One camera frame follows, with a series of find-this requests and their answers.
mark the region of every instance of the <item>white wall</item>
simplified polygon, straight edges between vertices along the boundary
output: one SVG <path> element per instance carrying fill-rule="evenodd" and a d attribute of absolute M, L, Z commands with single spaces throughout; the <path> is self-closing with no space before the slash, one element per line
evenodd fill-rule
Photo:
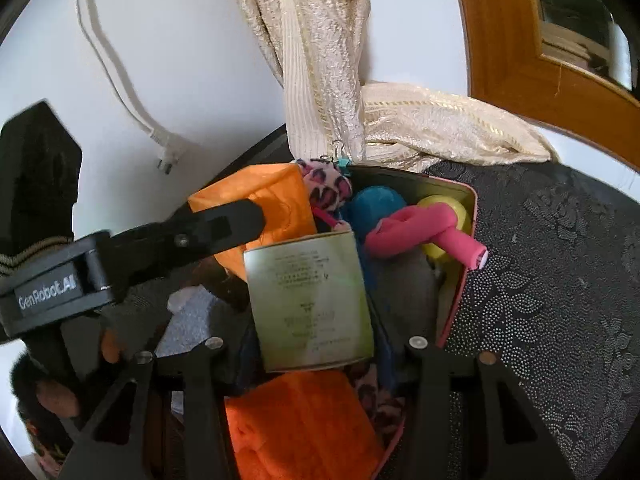
<path fill-rule="evenodd" d="M 11 393 L 11 368 L 23 351 L 22 341 L 0 345 L 0 427 L 20 456 L 33 452 L 27 431 L 16 411 L 17 401 Z"/>
<path fill-rule="evenodd" d="M 364 80 L 413 83 L 467 95 L 458 0 L 371 0 Z"/>
<path fill-rule="evenodd" d="M 563 164 L 597 178 L 640 202 L 640 175 L 626 164 L 578 139 L 549 128 L 536 128 L 551 142 Z"/>
<path fill-rule="evenodd" d="M 83 150 L 74 231 L 164 219 L 284 122 L 282 90 L 235 0 L 96 0 L 138 96 L 198 145 L 169 176 L 117 103 L 74 0 L 32 0 L 0 46 L 0 124 L 46 98 Z"/>

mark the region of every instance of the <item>pink leopard print cloth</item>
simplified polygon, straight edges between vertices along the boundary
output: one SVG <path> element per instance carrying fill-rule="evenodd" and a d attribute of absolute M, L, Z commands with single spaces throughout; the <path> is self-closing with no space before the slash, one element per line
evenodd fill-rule
<path fill-rule="evenodd" d="M 386 449 L 402 423 L 404 398 L 393 397 L 388 391 L 380 388 L 378 372 L 373 362 L 349 365 L 345 367 L 344 373 Z"/>
<path fill-rule="evenodd" d="M 340 170 L 330 160 L 312 158 L 296 160 L 302 172 L 306 192 L 311 207 L 335 212 L 351 198 L 351 182 L 342 176 Z"/>

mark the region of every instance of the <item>cream curtain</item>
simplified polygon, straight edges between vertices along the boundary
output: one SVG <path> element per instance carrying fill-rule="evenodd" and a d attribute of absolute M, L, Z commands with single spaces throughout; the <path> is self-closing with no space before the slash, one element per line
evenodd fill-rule
<path fill-rule="evenodd" d="M 284 87 L 294 156 L 334 153 L 356 162 L 423 171 L 446 158 L 473 164 L 558 156 L 535 129 L 468 97 L 411 85 L 360 85 L 369 0 L 238 0 Z"/>

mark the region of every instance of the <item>orange fabric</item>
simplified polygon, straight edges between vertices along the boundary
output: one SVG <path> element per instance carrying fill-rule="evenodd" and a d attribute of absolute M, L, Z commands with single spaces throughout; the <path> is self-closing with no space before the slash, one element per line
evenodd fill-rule
<path fill-rule="evenodd" d="M 290 372 L 228 399 L 242 480 L 369 480 L 382 459 L 345 375 Z"/>
<path fill-rule="evenodd" d="M 216 259 L 246 281 L 245 250 L 316 234 L 316 225 L 297 164 L 248 166 L 191 195 L 189 206 L 197 212 L 243 198 L 262 208 L 264 231 L 245 246 L 216 254 Z"/>

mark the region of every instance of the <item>pink rubber toy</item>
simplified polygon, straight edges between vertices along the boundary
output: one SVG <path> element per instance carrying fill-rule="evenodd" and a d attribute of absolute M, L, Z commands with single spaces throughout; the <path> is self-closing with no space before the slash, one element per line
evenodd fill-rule
<path fill-rule="evenodd" d="M 321 219 L 325 224 L 327 224 L 331 228 L 331 231 L 348 231 L 351 229 L 351 226 L 347 224 L 347 222 L 335 219 L 324 209 L 312 207 L 311 212 L 316 218 Z"/>
<path fill-rule="evenodd" d="M 456 229 L 458 216 L 445 203 L 427 208 L 410 205 L 383 218 L 364 242 L 375 258 L 390 258 L 426 243 L 436 244 L 469 269 L 482 269 L 487 248 Z"/>

